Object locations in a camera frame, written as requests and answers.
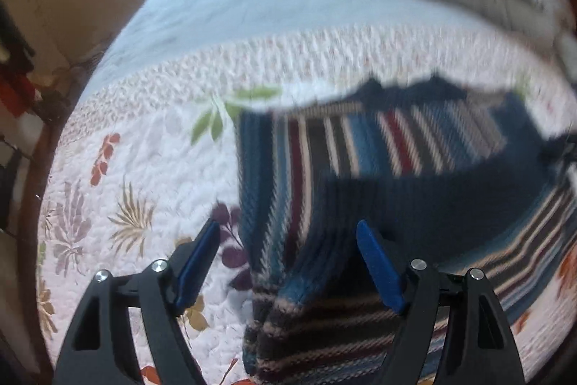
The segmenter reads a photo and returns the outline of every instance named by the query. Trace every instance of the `floral quilt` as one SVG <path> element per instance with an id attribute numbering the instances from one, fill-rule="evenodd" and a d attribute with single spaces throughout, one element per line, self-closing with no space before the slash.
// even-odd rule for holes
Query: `floral quilt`
<path id="1" fill-rule="evenodd" d="M 577 100 L 551 58 L 498 31 L 458 28 L 351 25 L 239 41 L 93 93 L 62 133 L 38 225 L 38 311 L 54 363 L 96 271 L 141 271 L 192 240 L 211 216 L 220 249 L 180 327 L 207 383 L 250 383 L 241 360 L 252 306 L 237 232 L 234 118 L 242 107 L 334 99 L 370 75 L 406 84 L 432 71 L 463 86 L 515 89 L 543 135 L 567 130 L 577 117 Z M 576 307 L 573 249 L 513 325 L 527 378 L 563 341 Z M 131 323 L 142 376 L 158 384 L 139 310 L 131 309 Z"/>

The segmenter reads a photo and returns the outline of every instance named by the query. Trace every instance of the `red stripe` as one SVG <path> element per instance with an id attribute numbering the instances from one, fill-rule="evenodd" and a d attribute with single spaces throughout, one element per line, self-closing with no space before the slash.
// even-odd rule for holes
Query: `red stripe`
<path id="1" fill-rule="evenodd" d="M 395 146 L 399 152 L 399 160 L 401 166 L 401 175 L 406 175 L 407 173 L 413 172 L 413 165 L 411 163 L 411 157 L 409 156 L 409 148 L 405 142 L 405 137 L 403 136 L 403 131 L 400 130 L 399 123 L 397 123 L 395 113 L 389 111 L 385 118 L 391 129 L 393 139 L 395 140 Z"/>
<path id="2" fill-rule="evenodd" d="M 298 244 L 298 232 L 301 225 L 302 212 L 302 156 L 301 137 L 298 130 L 298 122 L 294 119 L 288 122 L 288 141 L 290 143 L 291 176 L 292 176 L 292 206 L 291 218 L 288 226 L 287 241 L 285 245 L 285 266 L 292 268 L 296 258 Z"/>

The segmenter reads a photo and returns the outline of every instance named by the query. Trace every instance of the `knitted sweater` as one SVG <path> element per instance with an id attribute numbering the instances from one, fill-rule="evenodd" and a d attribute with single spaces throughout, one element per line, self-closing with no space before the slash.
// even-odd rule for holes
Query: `knitted sweater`
<path id="1" fill-rule="evenodd" d="M 513 94 L 370 80 L 338 102 L 244 112 L 237 130 L 255 294 L 243 360 L 262 383 L 356 383 L 382 363 L 398 319 L 356 249 L 361 219 L 408 259 L 483 268 L 511 321 L 575 232 L 570 188 L 539 159 L 543 142 Z M 537 281 L 535 253 L 549 268 Z M 440 315 L 423 375 L 444 328 Z"/>

